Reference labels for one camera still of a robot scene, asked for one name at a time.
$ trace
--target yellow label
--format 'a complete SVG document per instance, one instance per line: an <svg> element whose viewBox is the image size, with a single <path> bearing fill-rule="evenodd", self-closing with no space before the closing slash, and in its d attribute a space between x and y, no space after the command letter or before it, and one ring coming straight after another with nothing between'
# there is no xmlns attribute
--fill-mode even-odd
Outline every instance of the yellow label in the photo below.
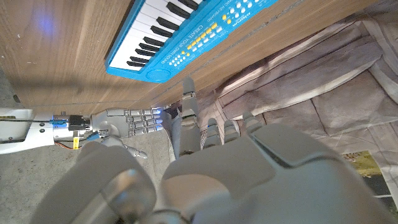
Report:
<svg viewBox="0 0 398 224"><path fill-rule="evenodd" d="M73 149L79 149L79 137L73 137Z"/></svg>
<svg viewBox="0 0 398 224"><path fill-rule="evenodd" d="M15 119L15 116L0 116L0 119Z"/></svg>

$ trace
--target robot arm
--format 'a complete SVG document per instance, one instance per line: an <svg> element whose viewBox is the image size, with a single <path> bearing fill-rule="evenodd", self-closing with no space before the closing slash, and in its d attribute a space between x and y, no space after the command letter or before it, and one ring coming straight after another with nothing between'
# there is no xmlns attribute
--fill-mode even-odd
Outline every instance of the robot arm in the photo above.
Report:
<svg viewBox="0 0 398 224"><path fill-rule="evenodd" d="M151 110L107 109L90 116L33 115L32 110L0 108L0 154L49 146L55 142L83 138L127 138L163 129L160 108ZM133 154L146 157L144 152Z"/></svg>

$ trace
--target wood grain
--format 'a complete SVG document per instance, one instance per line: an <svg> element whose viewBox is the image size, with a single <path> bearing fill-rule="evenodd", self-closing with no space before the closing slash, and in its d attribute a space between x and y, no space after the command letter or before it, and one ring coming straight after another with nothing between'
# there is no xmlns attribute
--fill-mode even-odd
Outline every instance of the wood grain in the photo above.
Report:
<svg viewBox="0 0 398 224"><path fill-rule="evenodd" d="M1 0L0 66L23 105L36 111L164 106L180 99L188 75L200 90L375 1L279 0L169 82L155 84L104 69L130 0Z"/></svg>

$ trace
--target black piano key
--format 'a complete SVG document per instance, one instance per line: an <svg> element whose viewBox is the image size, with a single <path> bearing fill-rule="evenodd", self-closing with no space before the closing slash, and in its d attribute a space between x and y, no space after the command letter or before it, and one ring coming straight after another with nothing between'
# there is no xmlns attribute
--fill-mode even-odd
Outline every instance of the black piano key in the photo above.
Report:
<svg viewBox="0 0 398 224"><path fill-rule="evenodd" d="M137 57L130 57L130 60L132 60L133 62L139 62L139 63L147 63L149 62L148 59L143 59L143 58L137 58Z"/></svg>
<svg viewBox="0 0 398 224"><path fill-rule="evenodd" d="M141 54L141 55L145 55L145 56L150 56L150 57L155 56L155 53L149 52L146 50L136 49L136 52L137 52L137 54Z"/></svg>
<svg viewBox="0 0 398 224"><path fill-rule="evenodd" d="M145 64L127 61L127 64L134 67L144 67Z"/></svg>
<svg viewBox="0 0 398 224"><path fill-rule="evenodd" d="M158 17L156 19L156 21L159 23L159 25L164 26L164 27L169 28L169 29L172 29L172 30L178 30L180 28L179 25L176 25L176 24L174 24L174 23L172 23L172 22L170 22L168 20L165 20L165 19L163 19L161 17Z"/></svg>
<svg viewBox="0 0 398 224"><path fill-rule="evenodd" d="M151 31L152 31L153 33L155 33L155 34L157 34L157 35L162 35L162 36L164 36L164 37L171 37L171 36L173 36L173 33L169 32L169 31L166 31L166 30L163 30L163 29L161 29L161 28L159 28L159 27L156 27L156 26L151 26L150 29L151 29Z"/></svg>
<svg viewBox="0 0 398 224"><path fill-rule="evenodd" d="M178 0L178 1L193 10L197 10L199 7L198 3L196 3L192 0Z"/></svg>
<svg viewBox="0 0 398 224"><path fill-rule="evenodd" d="M140 43L139 46L143 49L143 50L150 50L150 51L154 51L154 52L158 52L159 48L158 47L154 47L151 45L147 45L147 44L143 44Z"/></svg>
<svg viewBox="0 0 398 224"><path fill-rule="evenodd" d="M164 43L162 41L158 41L158 40L155 40L155 39L152 39L152 38L149 38L149 37L144 37L144 41L147 44L152 44L152 45L156 45L156 46L159 46L159 47L163 47L164 46Z"/></svg>
<svg viewBox="0 0 398 224"><path fill-rule="evenodd" d="M175 4L169 2L169 3L167 3L166 7L167 7L167 9L170 10L170 12L172 12L178 16L181 16L182 18L189 19L190 14L187 11L183 10L182 8L176 6Z"/></svg>

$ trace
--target robotic hand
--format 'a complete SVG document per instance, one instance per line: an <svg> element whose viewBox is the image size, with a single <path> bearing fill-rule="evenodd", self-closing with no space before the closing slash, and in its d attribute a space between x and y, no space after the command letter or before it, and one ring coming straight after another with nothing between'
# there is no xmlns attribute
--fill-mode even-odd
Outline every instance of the robotic hand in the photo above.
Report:
<svg viewBox="0 0 398 224"><path fill-rule="evenodd" d="M32 110L0 108L0 154L70 141L74 149L79 141L132 137L163 129L160 108L150 110L107 109L90 116L38 114ZM135 157L147 158L145 152L124 147Z"/></svg>
<svg viewBox="0 0 398 224"><path fill-rule="evenodd" d="M197 112L188 78L180 157L168 166L157 194L143 168L111 136L103 144L84 145L32 223L395 223L355 170L311 137L263 126L245 113L247 135L239 137L227 121L222 145L210 119L200 150ZM116 132L103 125L108 134Z"/></svg>

